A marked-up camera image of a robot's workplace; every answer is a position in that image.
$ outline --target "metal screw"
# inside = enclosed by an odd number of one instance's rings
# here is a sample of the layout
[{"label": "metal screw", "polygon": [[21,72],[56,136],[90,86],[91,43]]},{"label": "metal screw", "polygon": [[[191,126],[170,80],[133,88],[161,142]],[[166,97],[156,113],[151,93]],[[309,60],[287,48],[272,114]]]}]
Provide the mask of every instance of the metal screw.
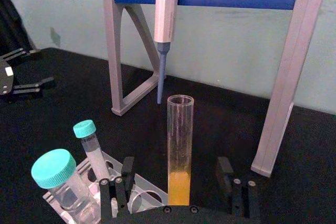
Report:
[{"label": "metal screw", "polygon": [[196,213],[198,213],[198,208],[192,206],[192,207],[190,208],[190,212],[191,212],[192,214],[196,214]]},{"label": "metal screw", "polygon": [[107,179],[104,179],[104,180],[102,180],[100,183],[101,183],[102,185],[106,185],[108,182],[109,182],[109,181],[108,181]]},{"label": "metal screw", "polygon": [[164,207],[163,208],[163,212],[166,214],[169,214],[172,211],[172,209],[170,207]]},{"label": "metal screw", "polygon": [[241,181],[240,181],[239,178],[235,178],[235,179],[233,180],[233,182],[234,182],[235,184],[237,184],[237,185],[240,185],[240,183],[241,183]]},{"label": "metal screw", "polygon": [[249,186],[256,186],[256,183],[255,183],[254,181],[250,180],[250,181],[248,182],[248,185],[249,185]]}]

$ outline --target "wall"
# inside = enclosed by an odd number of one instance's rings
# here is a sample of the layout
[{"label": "wall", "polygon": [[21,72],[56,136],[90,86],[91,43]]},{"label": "wall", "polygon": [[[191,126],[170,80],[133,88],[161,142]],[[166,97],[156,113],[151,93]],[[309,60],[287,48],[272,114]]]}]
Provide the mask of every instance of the wall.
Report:
[{"label": "wall", "polygon": [[[107,58],[102,0],[12,0],[38,48]],[[143,5],[153,34],[154,6]],[[167,74],[269,98],[291,11],[178,7]],[[336,0],[324,0],[295,96],[296,105],[336,114]],[[129,16],[122,62],[150,69]]]}]

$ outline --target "black table surface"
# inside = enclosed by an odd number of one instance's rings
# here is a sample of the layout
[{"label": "black table surface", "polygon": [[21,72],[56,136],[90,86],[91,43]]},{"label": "black table surface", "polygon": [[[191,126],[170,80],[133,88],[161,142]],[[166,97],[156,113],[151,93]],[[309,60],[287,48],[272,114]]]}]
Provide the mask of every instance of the black table surface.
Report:
[{"label": "black table surface", "polygon": [[[119,160],[135,156],[136,172],[167,191],[166,103],[156,89],[122,117],[111,112],[108,62],[58,49],[14,68],[21,84],[54,76],[57,86],[39,99],[0,101],[0,223],[63,223],[30,175],[34,161],[56,148],[86,158],[72,126],[94,120],[102,149]],[[151,73],[122,66],[124,93]],[[163,101],[173,94],[195,99],[191,204],[223,209],[215,177],[218,156],[237,177],[257,183],[262,223],[336,221],[336,118],[294,107],[271,178],[250,170],[269,100],[168,76]]]}]

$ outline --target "teal cap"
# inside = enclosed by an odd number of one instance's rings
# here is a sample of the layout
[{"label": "teal cap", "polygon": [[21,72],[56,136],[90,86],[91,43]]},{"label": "teal cap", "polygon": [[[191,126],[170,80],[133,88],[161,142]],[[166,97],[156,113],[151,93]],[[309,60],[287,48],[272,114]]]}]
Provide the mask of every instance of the teal cap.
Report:
[{"label": "teal cap", "polygon": [[96,132],[96,126],[94,124],[95,123],[93,122],[93,120],[85,120],[80,123],[77,123],[73,127],[73,131],[76,135],[76,138],[87,137]]},{"label": "teal cap", "polygon": [[76,170],[76,161],[65,149],[43,154],[31,168],[31,174],[39,187],[54,188],[66,182]]}]

